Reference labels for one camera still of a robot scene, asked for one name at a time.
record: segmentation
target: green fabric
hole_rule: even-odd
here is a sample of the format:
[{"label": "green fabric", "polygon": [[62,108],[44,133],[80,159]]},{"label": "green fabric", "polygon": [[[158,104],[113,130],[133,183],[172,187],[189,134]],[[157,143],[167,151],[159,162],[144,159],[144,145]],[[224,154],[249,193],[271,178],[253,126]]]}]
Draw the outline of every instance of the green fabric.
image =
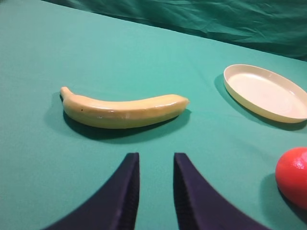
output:
[{"label": "green fabric", "polygon": [[[178,229],[173,156],[185,152],[240,210],[273,230],[306,226],[274,180],[307,128],[281,125],[236,104],[223,70],[260,66],[307,89],[307,63],[40,0],[0,2],[0,229],[38,230],[86,201],[128,152],[140,152],[136,230]],[[63,116],[61,86],[104,100],[177,93],[177,119],[116,132]]]},{"label": "green fabric", "polygon": [[256,50],[307,60],[301,0],[46,0]]}]

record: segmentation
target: yellow banana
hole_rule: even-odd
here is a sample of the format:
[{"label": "yellow banana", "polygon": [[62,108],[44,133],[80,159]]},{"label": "yellow banana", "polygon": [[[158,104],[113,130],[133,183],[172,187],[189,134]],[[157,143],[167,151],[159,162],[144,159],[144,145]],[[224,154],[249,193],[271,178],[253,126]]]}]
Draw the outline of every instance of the yellow banana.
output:
[{"label": "yellow banana", "polygon": [[62,87],[65,113],[75,121],[99,128],[134,128],[152,125],[180,115],[189,103],[185,97],[168,94],[143,100],[106,102],[73,94]]}]

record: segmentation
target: cream plate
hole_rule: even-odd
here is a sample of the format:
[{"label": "cream plate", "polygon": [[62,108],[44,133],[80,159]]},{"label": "cream plate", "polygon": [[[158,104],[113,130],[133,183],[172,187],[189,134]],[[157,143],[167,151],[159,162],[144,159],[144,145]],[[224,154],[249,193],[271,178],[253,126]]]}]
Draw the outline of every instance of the cream plate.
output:
[{"label": "cream plate", "polygon": [[224,71],[229,94],[247,109],[271,120],[307,120],[307,93],[287,78],[250,65],[231,65]]}]

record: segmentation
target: red ball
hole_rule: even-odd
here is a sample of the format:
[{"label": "red ball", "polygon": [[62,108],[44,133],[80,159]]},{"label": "red ball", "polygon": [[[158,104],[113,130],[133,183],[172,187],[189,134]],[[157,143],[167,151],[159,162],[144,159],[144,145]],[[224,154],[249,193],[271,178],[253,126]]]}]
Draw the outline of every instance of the red ball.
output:
[{"label": "red ball", "polygon": [[307,209],[307,148],[285,152],[277,162],[275,178],[285,197]]}]

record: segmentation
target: green backdrop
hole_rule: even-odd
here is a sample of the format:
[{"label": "green backdrop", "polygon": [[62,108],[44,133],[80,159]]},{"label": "green backdrop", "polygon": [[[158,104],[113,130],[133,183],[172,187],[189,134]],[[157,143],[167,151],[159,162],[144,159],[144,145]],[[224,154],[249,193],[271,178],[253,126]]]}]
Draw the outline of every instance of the green backdrop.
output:
[{"label": "green backdrop", "polygon": [[307,1],[46,1],[290,58],[307,60]]}]

